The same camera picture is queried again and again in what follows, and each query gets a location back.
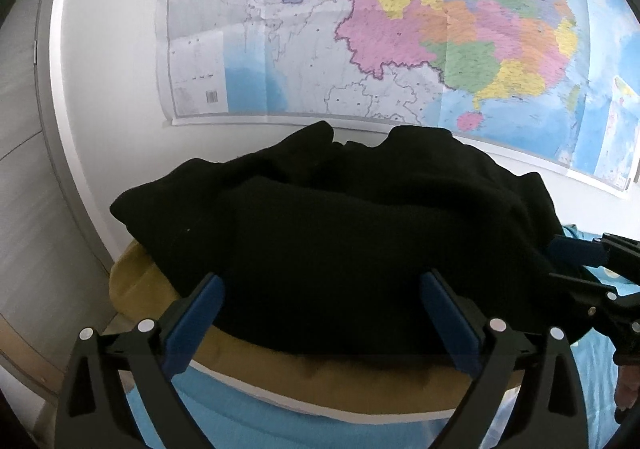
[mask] human hand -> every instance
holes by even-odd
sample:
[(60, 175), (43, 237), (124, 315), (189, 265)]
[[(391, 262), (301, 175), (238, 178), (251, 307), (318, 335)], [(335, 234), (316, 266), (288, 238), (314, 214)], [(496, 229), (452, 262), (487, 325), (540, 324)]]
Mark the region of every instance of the human hand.
[(633, 407), (640, 389), (640, 366), (618, 366), (618, 383), (614, 400), (621, 410)]

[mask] black cloth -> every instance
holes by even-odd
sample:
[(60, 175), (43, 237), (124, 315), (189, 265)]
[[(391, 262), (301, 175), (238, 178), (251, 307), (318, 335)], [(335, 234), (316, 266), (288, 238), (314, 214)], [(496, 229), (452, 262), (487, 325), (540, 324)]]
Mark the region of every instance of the black cloth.
[(333, 137), (319, 122), (232, 161), (191, 159), (111, 212), (180, 295), (220, 275), (214, 324), (271, 349), (437, 358), (418, 297), (432, 267), (516, 329), (587, 333), (535, 292), (548, 272), (597, 281), (542, 254), (562, 227), (537, 173), (516, 176), (445, 129), (395, 127), (376, 147)]

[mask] blue gripper pad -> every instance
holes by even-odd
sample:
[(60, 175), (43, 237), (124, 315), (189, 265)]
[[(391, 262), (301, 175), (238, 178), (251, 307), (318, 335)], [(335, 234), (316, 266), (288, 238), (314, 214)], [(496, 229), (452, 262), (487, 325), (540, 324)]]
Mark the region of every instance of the blue gripper pad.
[(546, 253), (552, 259), (564, 261), (576, 267), (579, 265), (604, 267), (609, 260), (609, 253), (600, 243), (559, 235), (551, 240)]
[(482, 371), (481, 339), (431, 272), (420, 277), (420, 299), (456, 369), (476, 379)]
[(217, 275), (193, 299), (164, 341), (162, 371), (168, 379), (186, 371), (225, 300), (225, 283)]

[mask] brown cloth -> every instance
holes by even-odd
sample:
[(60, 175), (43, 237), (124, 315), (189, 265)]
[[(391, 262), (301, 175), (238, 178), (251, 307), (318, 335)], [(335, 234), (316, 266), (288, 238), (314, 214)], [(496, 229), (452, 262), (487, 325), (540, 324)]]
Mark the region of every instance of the brown cloth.
[[(137, 241), (111, 270), (109, 293), (131, 321), (159, 319), (180, 296)], [(211, 371), (290, 399), (363, 415), (409, 415), (457, 408), (471, 379), (447, 366), (382, 369), (352, 361), (290, 355), (232, 337), (211, 326), (194, 360)], [(522, 382), (511, 376), (508, 389)]]

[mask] silver screw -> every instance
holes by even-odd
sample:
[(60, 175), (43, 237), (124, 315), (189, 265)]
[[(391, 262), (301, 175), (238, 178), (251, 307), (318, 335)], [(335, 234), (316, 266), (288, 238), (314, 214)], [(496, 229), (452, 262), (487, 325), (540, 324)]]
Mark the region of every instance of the silver screw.
[(489, 321), (489, 326), (491, 327), (491, 330), (496, 332), (503, 332), (507, 329), (507, 323), (502, 319), (491, 319)]
[(153, 319), (145, 319), (138, 323), (138, 330), (145, 333), (150, 332), (156, 326), (156, 322)]
[(89, 339), (91, 339), (91, 337), (94, 335), (94, 329), (93, 328), (85, 328), (84, 330), (82, 330), (80, 332), (80, 338), (84, 341), (87, 341)]
[(554, 326), (553, 328), (551, 328), (550, 333), (556, 341), (561, 341), (562, 339), (564, 339), (564, 332), (560, 328), (556, 328)]

